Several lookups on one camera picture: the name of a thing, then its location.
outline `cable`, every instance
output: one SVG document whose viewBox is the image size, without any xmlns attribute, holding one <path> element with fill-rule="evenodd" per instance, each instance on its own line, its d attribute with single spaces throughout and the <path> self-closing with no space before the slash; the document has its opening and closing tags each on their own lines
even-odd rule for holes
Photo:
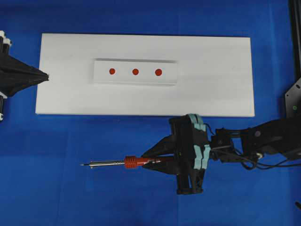
<svg viewBox="0 0 301 226">
<path fill-rule="evenodd" d="M 209 128 L 209 130 L 210 130 L 210 133 L 211 133 L 212 135 L 214 135 L 214 136 L 215 136 L 215 133 L 213 133 L 213 132 L 212 132 L 212 130 L 211 130 L 211 127 L 209 126 L 209 124 L 207 124 L 207 123 L 204 123 L 204 125 L 206 125 L 206 126 Z"/>
<path fill-rule="evenodd" d="M 279 166 L 279 165 L 281 165 L 282 163 L 285 163 L 285 162 L 287 162 L 287 161 L 288 161 L 288 159 L 285 159 L 285 160 L 281 161 L 280 163 L 277 163 L 277 164 L 274 165 L 274 166 L 270 166 L 270 167 L 266 167 L 266 168 L 262 168 L 262 167 L 260 167 L 260 166 L 257 166 L 257 168 L 260 169 L 260 170 L 269 170 L 269 169 L 274 168 L 274 167 L 277 167 L 277 166 Z"/>
<path fill-rule="evenodd" d="M 301 166 L 301 163 L 298 163 L 298 164 L 291 164 L 291 165 L 284 165 L 284 166 L 279 165 L 279 163 L 276 164 L 276 165 L 267 165 L 267 164 L 263 164 L 263 163 L 256 162 L 256 161 L 253 161 L 253 160 L 251 160 L 251 159 L 242 157 L 242 156 L 240 156 L 240 155 L 238 155 L 238 154 L 233 154 L 233 153 L 224 152 L 224 151 L 218 150 L 218 149 L 216 149 L 216 148 L 212 148 L 211 151 L 214 151 L 214 152 L 220 152 L 220 153 L 223 153 L 223 154 L 234 155 L 234 156 L 236 156 L 236 157 L 238 157 L 238 158 L 240 158 L 240 159 L 243 159 L 243 160 L 245 160 L 245 161 L 249 161 L 249 162 L 251 162 L 251 163 L 253 163 L 253 164 L 257 164 L 257 165 L 261 165 L 261 166 L 267 166 L 267 167 L 271 167 L 271 168 L 273 168 L 273 167 L 281 167 L 281 168 L 285 168 L 285 167 Z"/>
</svg>

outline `white block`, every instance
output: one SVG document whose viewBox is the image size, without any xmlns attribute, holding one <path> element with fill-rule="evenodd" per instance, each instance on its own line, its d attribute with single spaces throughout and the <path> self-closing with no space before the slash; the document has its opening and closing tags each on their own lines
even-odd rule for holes
<svg viewBox="0 0 301 226">
<path fill-rule="evenodd" d="M 94 83 L 97 59 L 174 61 L 173 86 Z M 249 38 L 43 34 L 36 113 L 254 116 Z"/>
<path fill-rule="evenodd" d="M 94 61 L 94 83 L 175 85 L 177 75 L 177 64 L 172 62 Z"/>
</svg>

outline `screw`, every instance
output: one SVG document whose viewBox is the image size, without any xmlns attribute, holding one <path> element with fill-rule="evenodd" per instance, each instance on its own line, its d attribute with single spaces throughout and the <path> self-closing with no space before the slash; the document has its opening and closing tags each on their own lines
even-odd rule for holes
<svg viewBox="0 0 301 226">
<path fill-rule="evenodd" d="M 261 132 L 260 131 L 256 131 L 255 132 L 255 137 L 259 137 L 261 135 Z"/>
</svg>

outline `robotic arm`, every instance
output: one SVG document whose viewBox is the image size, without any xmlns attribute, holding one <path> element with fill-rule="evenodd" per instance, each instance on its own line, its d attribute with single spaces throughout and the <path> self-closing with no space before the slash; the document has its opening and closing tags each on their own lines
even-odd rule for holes
<svg viewBox="0 0 301 226">
<path fill-rule="evenodd" d="M 207 127 L 197 114 L 188 114 L 169 120 L 171 135 L 163 138 L 146 151 L 141 158 L 126 157 L 124 161 L 90 162 L 91 168 L 121 165 L 126 168 L 142 166 L 166 174 L 176 175 L 177 194 L 202 193 L 202 184 L 208 160 L 238 162 L 247 170 L 274 167 L 301 158 L 301 116 L 269 121 L 254 128 L 242 130 L 217 129 L 208 140 Z M 240 138 L 242 153 L 233 145 L 232 138 Z M 259 162 L 265 155 L 282 154 L 286 160 L 276 165 Z"/>
</svg>

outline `blue table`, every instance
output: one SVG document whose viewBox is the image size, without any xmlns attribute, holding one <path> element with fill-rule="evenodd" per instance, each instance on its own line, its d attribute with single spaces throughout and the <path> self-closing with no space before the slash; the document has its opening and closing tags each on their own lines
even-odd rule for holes
<svg viewBox="0 0 301 226">
<path fill-rule="evenodd" d="M 11 55 L 35 67 L 43 32 L 251 37 L 256 116 L 204 118 L 213 129 L 283 117 L 282 96 L 294 82 L 286 0 L 3 0 L 0 21 Z M 169 134 L 169 117 L 36 115 L 36 89 L 9 99 L 0 124 L 0 225 L 300 224 L 298 168 L 246 171 L 211 161 L 204 193 L 177 196 L 173 176 L 80 167 L 139 156 Z"/>
</svg>

